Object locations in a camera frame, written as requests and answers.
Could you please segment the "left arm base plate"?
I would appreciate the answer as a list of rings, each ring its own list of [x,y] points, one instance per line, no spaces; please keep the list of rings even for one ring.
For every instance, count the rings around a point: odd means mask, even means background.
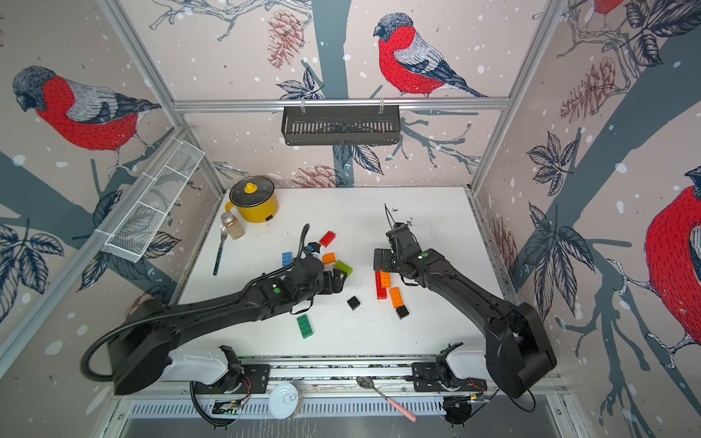
[[[268,364],[244,364],[241,370],[230,370],[211,385],[195,383],[195,394],[264,394],[270,372]]]

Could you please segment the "lime green lego brick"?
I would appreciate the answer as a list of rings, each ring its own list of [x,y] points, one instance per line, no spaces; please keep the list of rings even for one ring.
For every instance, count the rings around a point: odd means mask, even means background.
[[[345,264],[344,262],[340,261],[340,260],[337,261],[337,262],[335,263],[334,268],[341,270],[341,271],[344,272],[347,276],[352,275],[353,269],[352,269],[350,266],[348,266],[347,264]]]

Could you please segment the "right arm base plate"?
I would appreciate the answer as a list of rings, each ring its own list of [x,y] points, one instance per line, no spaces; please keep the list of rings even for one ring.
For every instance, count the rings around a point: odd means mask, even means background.
[[[437,362],[414,362],[412,372],[405,379],[416,392],[478,392],[487,390],[487,382],[478,378],[458,378]]]

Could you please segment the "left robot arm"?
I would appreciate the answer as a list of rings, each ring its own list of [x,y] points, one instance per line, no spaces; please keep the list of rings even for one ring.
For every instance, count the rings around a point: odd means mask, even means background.
[[[342,292],[348,274],[339,268],[327,271],[312,255],[305,244],[309,229],[305,224],[290,264],[251,279],[239,292],[173,306],[146,302],[87,348],[80,360],[81,374],[91,381],[111,381],[117,395],[140,392],[164,377],[173,364],[173,351],[194,339],[290,313],[317,295]]]

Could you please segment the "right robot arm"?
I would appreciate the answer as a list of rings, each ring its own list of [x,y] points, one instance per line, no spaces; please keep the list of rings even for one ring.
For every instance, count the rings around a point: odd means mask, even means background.
[[[391,247],[374,250],[374,267],[414,281],[467,316],[486,340],[487,371],[504,394],[520,398],[554,370],[555,353],[533,306],[478,286],[433,248],[423,250],[405,223],[393,224],[386,236]]]

